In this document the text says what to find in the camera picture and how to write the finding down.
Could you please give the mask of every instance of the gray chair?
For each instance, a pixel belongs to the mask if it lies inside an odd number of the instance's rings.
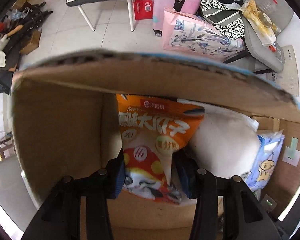
[[[255,0],[256,4],[260,4],[262,0]],[[287,27],[290,20],[293,16],[293,10],[287,4],[285,0],[276,0],[276,10],[269,14],[271,20],[281,29],[281,32]],[[252,70],[253,72],[258,72],[265,70],[265,72],[281,72],[283,70],[283,63],[280,62],[275,54],[269,49],[262,45],[257,34],[251,27],[247,19],[242,16],[242,21],[244,23],[244,32],[245,32],[245,45],[246,49],[250,54],[250,57],[253,57],[254,60],[249,60],[249,66],[246,68]],[[241,65],[236,61],[228,61],[227,63],[232,62],[234,65]]]

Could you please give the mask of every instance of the black and white patterned bag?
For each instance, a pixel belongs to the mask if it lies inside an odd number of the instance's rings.
[[[225,4],[218,0],[200,0],[200,9],[205,20],[232,40],[244,37],[244,25],[239,8],[240,5],[237,3]]]

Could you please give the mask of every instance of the cardboard box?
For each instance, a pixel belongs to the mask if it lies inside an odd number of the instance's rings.
[[[11,9],[16,9],[16,10],[23,11],[26,2],[27,2],[27,0],[17,0],[17,1],[12,5]]]
[[[21,54],[29,54],[31,51],[39,48],[39,41],[41,37],[41,32],[38,30],[33,30],[30,39],[25,41],[25,44],[22,45],[23,48],[20,50]]]
[[[22,72],[12,92],[13,136],[37,205],[65,175],[89,176],[117,156],[115,93],[184,98],[280,119],[285,142],[298,138],[300,151],[300,105],[293,96],[246,70],[205,62],[94,51]],[[278,203],[276,214],[299,185],[300,164],[284,163],[281,154],[264,189]],[[154,203],[122,192],[108,200],[108,210],[115,239],[181,240],[189,238],[195,206]]]
[[[258,130],[268,130],[278,132],[280,129],[280,119],[263,116],[253,116],[252,119],[258,121]]]

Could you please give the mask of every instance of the table leg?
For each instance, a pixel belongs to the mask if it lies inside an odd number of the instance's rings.
[[[87,17],[86,13],[84,12],[84,10],[82,9],[81,5],[78,5],[78,9],[81,12],[82,16],[84,17],[84,19],[86,20],[86,22],[88,23],[88,25],[90,26],[90,28],[92,29],[92,31],[95,31],[95,28],[92,26],[89,18]]]
[[[128,2],[128,11],[129,11],[129,20],[130,20],[130,27],[131,31],[134,31],[134,25],[133,25],[133,6],[132,6],[132,0],[127,0]]]

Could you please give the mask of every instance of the white paper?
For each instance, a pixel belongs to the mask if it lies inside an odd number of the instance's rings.
[[[284,90],[294,95],[299,96],[299,78],[298,78],[298,68],[296,57],[292,45],[287,45],[282,47],[283,54],[285,57],[285,64],[283,65],[283,70],[280,73],[267,73],[260,77],[276,83]]]
[[[298,163],[299,163],[299,160],[300,160],[300,151],[295,150],[295,152],[294,152],[294,158],[293,158],[293,159],[290,159],[290,158],[288,157],[289,152],[290,152],[290,147],[287,147],[287,146],[286,146],[286,149],[285,149],[285,151],[284,151],[284,155],[283,155],[283,159],[282,159],[282,160],[283,160],[284,162],[286,162],[286,163],[289,163],[289,164],[291,164],[291,165],[297,167],[297,166],[298,166]]]

